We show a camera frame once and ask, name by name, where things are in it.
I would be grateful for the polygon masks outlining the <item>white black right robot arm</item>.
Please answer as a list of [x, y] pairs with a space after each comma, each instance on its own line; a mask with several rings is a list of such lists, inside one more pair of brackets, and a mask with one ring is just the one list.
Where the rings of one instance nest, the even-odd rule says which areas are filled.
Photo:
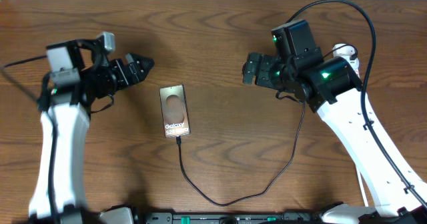
[[426, 208], [408, 181], [426, 197], [426, 183], [403, 158], [369, 101], [361, 102], [356, 48], [339, 43], [326, 60], [308, 22], [300, 19], [272, 29], [275, 56], [249, 53], [243, 82], [289, 93], [308, 104], [336, 134], [364, 178], [374, 205], [334, 204], [321, 211], [324, 223], [425, 223]]

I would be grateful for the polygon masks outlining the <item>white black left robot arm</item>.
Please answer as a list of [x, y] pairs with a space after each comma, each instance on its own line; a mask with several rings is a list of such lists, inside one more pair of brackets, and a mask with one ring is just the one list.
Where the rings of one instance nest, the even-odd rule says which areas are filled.
[[91, 106], [96, 99], [112, 99], [119, 90], [141, 83], [155, 65], [153, 59], [134, 53], [109, 60], [114, 51], [111, 33], [46, 47], [51, 70], [43, 77], [37, 101], [43, 146], [29, 223], [99, 221], [87, 209], [83, 183]]

